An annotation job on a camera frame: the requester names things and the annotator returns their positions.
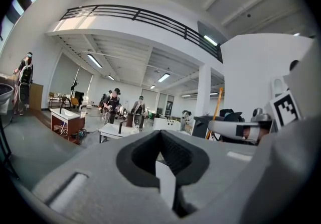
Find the white table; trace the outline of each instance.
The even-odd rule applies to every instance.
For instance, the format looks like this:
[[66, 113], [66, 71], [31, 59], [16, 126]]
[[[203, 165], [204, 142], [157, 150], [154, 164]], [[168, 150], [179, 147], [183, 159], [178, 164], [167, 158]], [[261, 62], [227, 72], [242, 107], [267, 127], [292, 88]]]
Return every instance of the white table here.
[[133, 128], [121, 127], [121, 134], [118, 133], [119, 125], [107, 123], [99, 130], [99, 143], [101, 143], [101, 137], [109, 137], [113, 139], [119, 139], [135, 134]]

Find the fluorescent light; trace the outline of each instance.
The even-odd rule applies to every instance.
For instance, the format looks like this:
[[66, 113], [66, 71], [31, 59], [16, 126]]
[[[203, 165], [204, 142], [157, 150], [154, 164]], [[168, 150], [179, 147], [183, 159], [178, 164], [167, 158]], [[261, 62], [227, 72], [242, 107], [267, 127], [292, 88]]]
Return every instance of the fluorescent light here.
[[165, 79], [167, 79], [170, 75], [168, 73], [165, 73], [158, 81], [163, 82]]
[[91, 54], [88, 54], [88, 57], [99, 67], [102, 68], [102, 66], [99, 64], [99, 62], [95, 59], [94, 56], [92, 56]]
[[209, 41], [211, 44], [217, 46], [217, 43], [216, 43], [213, 39], [209, 38], [208, 36], [204, 36], [204, 38], [205, 38], [207, 41]]

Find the gray floor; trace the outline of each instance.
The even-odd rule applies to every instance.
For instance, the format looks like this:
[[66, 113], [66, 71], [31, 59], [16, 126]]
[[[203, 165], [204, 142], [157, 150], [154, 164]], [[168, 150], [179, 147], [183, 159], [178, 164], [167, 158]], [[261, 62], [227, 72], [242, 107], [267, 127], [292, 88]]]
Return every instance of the gray floor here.
[[[55, 134], [28, 112], [24, 116], [15, 115], [12, 123], [5, 127], [12, 151], [11, 163], [27, 189], [31, 190], [49, 172], [74, 155], [99, 143], [98, 130], [104, 125], [102, 115], [98, 108], [84, 108], [83, 112], [86, 114], [85, 129], [88, 134], [80, 146]], [[43, 113], [51, 118], [50, 111]], [[143, 130], [151, 129], [152, 120], [144, 120]]]

